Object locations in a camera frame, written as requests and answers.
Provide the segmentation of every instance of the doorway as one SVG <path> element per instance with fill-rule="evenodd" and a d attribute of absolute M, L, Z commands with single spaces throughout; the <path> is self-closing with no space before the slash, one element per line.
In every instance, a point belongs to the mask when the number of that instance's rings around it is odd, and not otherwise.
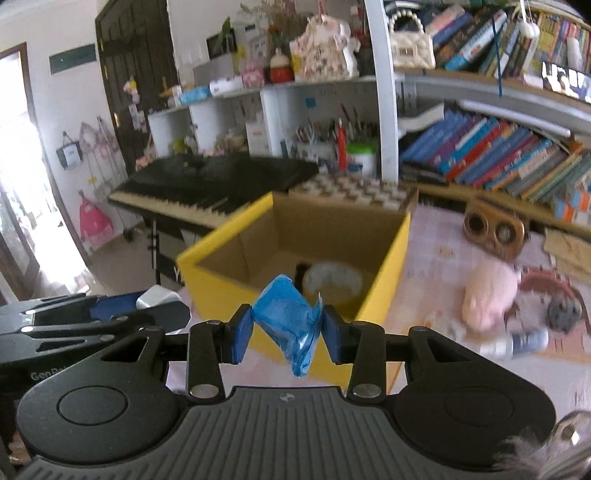
<path fill-rule="evenodd" d="M 8 301 L 31 298 L 41 270 L 74 293 L 90 260 L 40 140 L 26 44 L 0 53 L 0 89 L 10 92 L 0 109 L 0 291 Z"/>
<path fill-rule="evenodd" d="M 132 112 L 147 118 L 151 110 L 160 110 L 165 100 L 159 94 L 178 83 L 167 0 L 109 0 L 95 23 L 107 102 L 131 174 L 150 138 L 148 123 L 140 126 Z M 137 104 L 123 91 L 132 79 Z"/>

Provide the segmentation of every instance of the chess board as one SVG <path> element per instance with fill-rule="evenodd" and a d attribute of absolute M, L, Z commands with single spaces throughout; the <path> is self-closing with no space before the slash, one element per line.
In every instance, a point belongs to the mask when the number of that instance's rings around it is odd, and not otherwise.
<path fill-rule="evenodd" d="M 291 194 L 370 205 L 397 212 L 412 212 L 418 203 L 416 188 L 380 180 L 358 179 L 345 174 L 319 173 L 291 189 Z"/>

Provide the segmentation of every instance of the wooden door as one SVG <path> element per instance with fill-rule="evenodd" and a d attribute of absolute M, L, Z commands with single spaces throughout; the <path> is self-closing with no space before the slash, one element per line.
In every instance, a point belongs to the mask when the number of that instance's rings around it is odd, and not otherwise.
<path fill-rule="evenodd" d="M 96 19 L 96 36 L 111 118 L 131 173 L 144 155 L 150 128 L 134 129 L 125 83 L 131 77 L 137 82 L 137 109 L 146 120 L 150 110 L 165 107 L 158 94 L 178 83 L 166 0 L 109 1 Z"/>

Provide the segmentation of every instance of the pink doll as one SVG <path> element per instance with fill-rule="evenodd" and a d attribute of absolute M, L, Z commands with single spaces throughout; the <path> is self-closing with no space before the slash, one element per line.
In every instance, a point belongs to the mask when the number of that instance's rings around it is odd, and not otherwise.
<path fill-rule="evenodd" d="M 499 326 L 517 295 L 519 274 L 496 258 L 487 258 L 471 273 L 466 284 L 462 319 L 474 332 Z"/>

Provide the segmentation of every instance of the blue plastic bag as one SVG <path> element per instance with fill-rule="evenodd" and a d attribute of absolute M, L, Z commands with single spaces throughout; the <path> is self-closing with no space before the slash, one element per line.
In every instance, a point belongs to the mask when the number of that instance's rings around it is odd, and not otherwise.
<path fill-rule="evenodd" d="M 255 323 L 279 346 L 296 377 L 308 372 L 320 336 L 322 300 L 312 308 L 286 275 L 267 285 L 252 306 Z"/>

